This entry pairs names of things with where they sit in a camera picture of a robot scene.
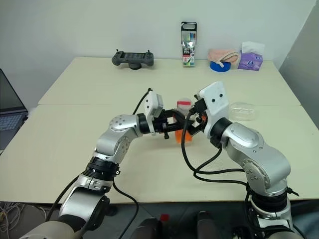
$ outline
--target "tissue box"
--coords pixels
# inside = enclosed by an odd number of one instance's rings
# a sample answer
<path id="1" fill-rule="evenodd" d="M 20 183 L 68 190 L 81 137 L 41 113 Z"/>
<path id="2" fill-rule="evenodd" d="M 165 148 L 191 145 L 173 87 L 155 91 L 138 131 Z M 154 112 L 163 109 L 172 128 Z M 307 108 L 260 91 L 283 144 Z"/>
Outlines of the tissue box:
<path id="1" fill-rule="evenodd" d="M 259 71 L 263 63 L 263 56 L 256 53 L 242 53 L 240 51 L 241 59 L 238 69 Z"/>

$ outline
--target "clear plastic container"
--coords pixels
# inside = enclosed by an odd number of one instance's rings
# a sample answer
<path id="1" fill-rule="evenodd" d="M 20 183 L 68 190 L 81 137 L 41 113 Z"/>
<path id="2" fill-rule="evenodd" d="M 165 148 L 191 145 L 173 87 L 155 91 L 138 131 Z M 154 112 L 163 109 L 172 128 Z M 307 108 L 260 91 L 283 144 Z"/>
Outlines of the clear plastic container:
<path id="1" fill-rule="evenodd" d="M 252 121 L 256 118 L 255 106 L 243 102 L 235 102 L 229 107 L 229 117 L 231 120 Z"/>

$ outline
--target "game controller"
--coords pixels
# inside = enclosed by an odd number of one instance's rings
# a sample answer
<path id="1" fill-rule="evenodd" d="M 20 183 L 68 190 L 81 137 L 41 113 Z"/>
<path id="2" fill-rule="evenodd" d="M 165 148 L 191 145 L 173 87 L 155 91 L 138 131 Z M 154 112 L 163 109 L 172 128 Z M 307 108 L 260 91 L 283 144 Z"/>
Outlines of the game controller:
<path id="1" fill-rule="evenodd" d="M 112 62 L 116 66 L 119 66 L 121 63 L 128 63 L 132 70 L 138 70 L 142 67 L 142 63 L 147 66 L 152 66 L 154 64 L 154 56 L 150 50 L 145 53 L 135 53 L 118 51 L 118 49 L 116 49 Z"/>

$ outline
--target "blue tape roll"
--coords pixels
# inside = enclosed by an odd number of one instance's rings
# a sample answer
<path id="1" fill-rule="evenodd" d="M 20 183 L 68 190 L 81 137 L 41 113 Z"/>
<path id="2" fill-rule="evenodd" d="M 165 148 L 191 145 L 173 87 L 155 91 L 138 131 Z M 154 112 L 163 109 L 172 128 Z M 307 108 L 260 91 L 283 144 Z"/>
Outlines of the blue tape roll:
<path id="1" fill-rule="evenodd" d="M 231 63 L 230 62 L 223 62 L 224 67 L 221 67 L 219 64 L 211 61 L 210 62 L 210 68 L 214 71 L 218 71 L 218 72 L 225 72 L 228 71 L 231 67 Z"/>

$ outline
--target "table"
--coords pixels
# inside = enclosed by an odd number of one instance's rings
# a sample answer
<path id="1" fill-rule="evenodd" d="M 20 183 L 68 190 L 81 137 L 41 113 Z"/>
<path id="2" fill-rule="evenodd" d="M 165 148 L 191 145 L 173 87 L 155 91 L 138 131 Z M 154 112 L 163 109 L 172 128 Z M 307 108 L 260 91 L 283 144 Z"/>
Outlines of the table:
<path id="1" fill-rule="evenodd" d="M 109 120 L 128 111 L 126 102 L 110 105 L 39 105 L 0 156 L 0 201 L 53 203 L 65 185 L 82 172 L 97 138 Z M 257 129 L 265 141 L 289 160 L 289 186 L 299 199 L 319 198 L 319 132 L 301 106 L 256 106 L 257 118 L 244 124 Z M 140 202 L 244 200 L 242 185 L 200 182 L 186 166 L 174 135 L 145 135 L 135 139 L 116 177 L 120 189 Z M 202 133 L 186 147 L 196 166 L 216 149 Z M 239 167 L 226 152 L 209 169 Z M 243 173 L 214 178 L 245 180 Z M 111 190 L 111 203 L 129 199 Z"/>
<path id="2" fill-rule="evenodd" d="M 74 58 L 39 104 L 118 105 L 125 101 L 134 109 L 152 87 L 162 95 L 165 106 L 173 108 L 178 99 L 194 99 L 197 91 L 219 80 L 225 84 L 230 103 L 300 105 L 272 61 L 264 61 L 260 71 L 221 73 L 211 70 L 206 60 L 197 60 L 194 68 L 184 68 L 181 60 L 156 60 L 151 68 L 131 70 L 125 64 L 113 65 L 110 58 L 92 57 Z"/>

